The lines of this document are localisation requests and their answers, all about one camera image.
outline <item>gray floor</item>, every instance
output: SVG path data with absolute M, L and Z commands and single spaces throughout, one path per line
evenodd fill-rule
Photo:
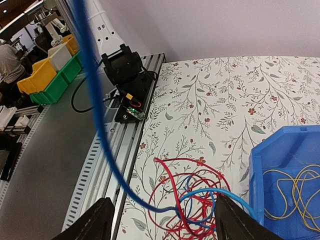
M 30 140 L 0 209 L 0 239 L 49 240 L 61 232 L 95 135 L 91 113 L 71 109 L 71 94 L 79 81 L 49 108 Z M 79 108 L 89 106 L 86 92 L 83 84 L 76 97 Z

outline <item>floral pattern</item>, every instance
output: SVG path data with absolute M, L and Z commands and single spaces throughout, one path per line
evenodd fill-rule
M 195 172 L 205 163 L 231 191 L 248 200 L 249 154 L 282 126 L 320 123 L 320 58 L 247 56 L 165 63 L 144 125 L 131 188 L 162 208 L 174 206 L 166 171 L 153 161 L 172 161 L 172 173 Z M 156 227 L 148 212 L 127 197 L 118 239 L 174 239 Z M 151 213 L 160 225 L 174 212 Z

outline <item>blue cable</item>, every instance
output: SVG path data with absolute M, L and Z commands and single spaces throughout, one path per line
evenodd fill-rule
M 246 203 L 246 201 L 244 201 L 241 197 L 235 195 L 234 193 L 226 191 L 226 190 L 223 190 L 223 189 L 220 189 L 220 188 L 202 188 L 202 189 L 198 189 L 198 190 L 194 190 L 194 191 L 188 192 L 186 195 L 183 195 L 180 198 L 180 202 L 182 202 L 186 198 L 189 198 L 189 197 L 191 197 L 193 195 L 196 195 L 196 194 L 199 194 L 199 193 L 205 193 L 205 192 L 220 193 L 220 194 L 224 194 L 224 195 L 228 196 L 229 198 L 235 200 L 236 202 L 240 203 L 243 207 L 245 207 L 249 211 L 249 215 L 253 219 L 255 219 L 255 220 L 258 219 L 255 211 L 249 206 L 248 203 Z
M 98 135 L 101 139 L 101 144 L 104 149 L 105 157 L 110 165 L 111 170 L 114 173 L 115 178 L 123 187 L 123 190 L 132 198 L 135 202 L 140 204 L 142 207 L 156 213 L 164 213 L 167 211 L 176 211 L 177 207 L 169 206 L 165 208 L 156 208 L 147 202 L 139 198 L 129 187 L 129 185 L 124 180 L 122 174 L 120 173 L 117 164 L 114 160 L 114 156 L 110 149 L 110 145 L 107 140 L 107 133 L 105 132 L 104 123 L 104 106 L 101 99 L 103 99 L 101 83 L 98 78 L 95 64 L 95 56 L 93 49 L 93 40 L 91 37 L 91 30 L 87 20 L 87 13 L 85 8 L 84 0 L 72 0 L 73 5 L 73 15 L 76 22 L 76 30 L 78 31 L 78 40 L 82 53 L 83 65 L 86 70 L 88 87 L 90 92 L 90 100 L 93 108 L 94 122 L 97 128 Z

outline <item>white box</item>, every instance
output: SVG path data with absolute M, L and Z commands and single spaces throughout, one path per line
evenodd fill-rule
M 29 118 L 26 115 L 23 115 L 18 118 L 15 123 L 15 126 L 27 126 L 29 123 Z
M 11 118 L 16 113 L 17 108 L 11 107 L 6 108 L 6 106 L 0 106 L 0 131 L 4 131 Z
M 71 60 L 72 56 L 67 48 L 67 44 L 63 43 L 48 50 L 48 58 L 56 72 L 61 71 L 64 66 Z

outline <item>blue plastic bin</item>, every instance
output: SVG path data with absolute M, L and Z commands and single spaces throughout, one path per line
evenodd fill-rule
M 257 213 L 258 222 L 283 239 L 320 239 L 320 233 L 304 225 L 298 210 L 286 219 L 271 220 L 264 216 L 264 208 L 274 216 L 283 214 L 285 202 L 276 183 L 279 178 L 287 177 L 277 172 L 269 172 L 265 176 L 263 173 L 276 169 L 294 178 L 301 169 L 311 164 L 320 165 L 320 126 L 282 127 L 251 151 L 249 159 L 250 206 Z M 280 187 L 288 201 L 289 210 L 294 209 L 292 181 L 282 181 Z M 302 191 L 304 202 L 319 188 L 320 179 L 309 181 Z M 320 216 L 320 193 L 310 201 L 307 209 L 313 216 Z M 320 226 L 320 218 L 315 222 Z

